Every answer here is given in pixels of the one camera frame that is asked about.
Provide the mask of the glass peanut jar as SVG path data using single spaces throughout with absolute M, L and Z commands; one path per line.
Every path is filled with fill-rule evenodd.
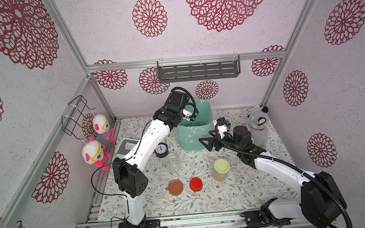
M 176 173 L 181 168 L 181 160 L 178 154 L 170 153 L 165 158 L 166 168 L 171 173 Z

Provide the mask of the red jar lid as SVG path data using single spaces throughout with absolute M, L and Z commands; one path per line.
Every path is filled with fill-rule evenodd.
M 203 189 L 203 182 L 200 178 L 194 177 L 191 179 L 189 187 L 193 192 L 199 192 Z

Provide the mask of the brown jar lid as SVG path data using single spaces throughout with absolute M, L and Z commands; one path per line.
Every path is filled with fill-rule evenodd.
M 178 179 L 170 181 L 168 191 L 170 195 L 179 196 L 184 191 L 183 183 Z

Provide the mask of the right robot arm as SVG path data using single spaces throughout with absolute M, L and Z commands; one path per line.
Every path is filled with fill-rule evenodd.
M 299 199 L 272 198 L 252 217 L 244 213 L 247 226 L 243 228 L 271 227 L 295 219 L 307 220 L 317 228 L 338 228 L 333 222 L 339 216 L 344 218 L 346 228 L 353 227 L 346 202 L 330 174 L 303 170 L 276 158 L 254 145 L 246 126 L 236 126 L 229 133 L 226 123 L 219 122 L 209 134 L 199 140 L 207 150 L 232 150 L 245 165 L 272 175 L 300 193 Z

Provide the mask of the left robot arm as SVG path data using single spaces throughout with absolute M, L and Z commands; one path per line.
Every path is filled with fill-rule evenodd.
M 142 194 L 149 180 L 143 170 L 150 156 L 182 120 L 194 121 L 198 113 L 191 93 L 182 87 L 174 87 L 164 105 L 145 126 L 136 146 L 123 158 L 113 161 L 115 182 L 127 197 L 127 222 L 130 225 L 137 227 L 145 220 Z

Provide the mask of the green lid peanut jar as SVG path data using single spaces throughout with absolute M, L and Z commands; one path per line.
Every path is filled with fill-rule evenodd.
M 223 181 L 227 178 L 230 172 L 230 164 L 225 159 L 217 159 L 213 165 L 214 173 L 213 177 L 216 181 Z

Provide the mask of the green trash bin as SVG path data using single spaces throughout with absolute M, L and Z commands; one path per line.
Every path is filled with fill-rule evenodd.
M 213 126 L 213 110 L 205 100 L 195 100 L 199 111 L 195 121 L 185 119 L 177 127 L 177 138 L 181 149 L 186 151 L 203 150 L 205 147 L 200 138 L 210 137 L 209 131 Z

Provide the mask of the grey husky plush toy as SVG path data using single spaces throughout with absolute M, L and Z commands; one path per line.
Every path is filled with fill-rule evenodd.
M 269 122 L 268 107 L 259 107 L 253 110 L 249 116 L 249 127 L 253 143 L 260 148 L 266 149 L 266 143 L 268 141 L 267 125 Z

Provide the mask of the black alarm clock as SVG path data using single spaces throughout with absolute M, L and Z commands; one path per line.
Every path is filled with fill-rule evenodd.
M 165 158 L 168 155 L 169 149 L 166 143 L 159 143 L 154 150 L 158 158 Z

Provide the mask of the plush toy blue dotted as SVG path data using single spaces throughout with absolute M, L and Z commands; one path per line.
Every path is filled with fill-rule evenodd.
M 113 136 L 115 129 L 111 128 L 110 123 L 102 114 L 94 115 L 92 125 L 97 134 L 100 134 L 102 139 L 108 142 L 116 141 L 116 138 Z

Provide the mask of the plush toy red striped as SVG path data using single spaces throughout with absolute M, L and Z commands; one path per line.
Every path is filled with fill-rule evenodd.
M 107 159 L 110 157 L 110 153 L 105 152 L 105 146 L 93 137 L 89 138 L 89 142 L 82 148 L 82 157 L 85 163 L 95 165 L 102 170 L 109 170 Z

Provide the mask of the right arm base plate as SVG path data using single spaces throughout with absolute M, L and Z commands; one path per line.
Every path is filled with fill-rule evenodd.
M 241 213 L 248 227 L 266 227 L 280 224 L 290 224 L 290 218 L 277 219 L 270 212 L 263 210 L 249 210 Z

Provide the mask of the dark grey wall shelf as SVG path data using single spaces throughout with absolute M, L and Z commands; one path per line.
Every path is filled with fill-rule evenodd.
M 238 55 L 233 55 L 230 60 L 210 63 L 200 61 L 192 64 L 164 65 L 157 62 L 157 76 L 161 83 L 236 78 L 240 73 Z

